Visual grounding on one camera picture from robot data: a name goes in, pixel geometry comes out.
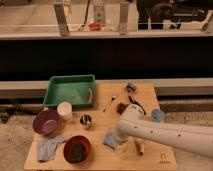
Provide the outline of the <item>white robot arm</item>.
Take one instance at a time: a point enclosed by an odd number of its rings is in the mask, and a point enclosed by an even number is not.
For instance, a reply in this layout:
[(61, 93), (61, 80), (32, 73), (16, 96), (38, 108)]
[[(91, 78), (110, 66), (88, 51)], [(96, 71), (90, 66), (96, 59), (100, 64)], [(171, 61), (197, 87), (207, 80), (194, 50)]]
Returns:
[(136, 137), (213, 158), (213, 127), (151, 122), (143, 114), (135, 104), (124, 110), (112, 128), (118, 144)]

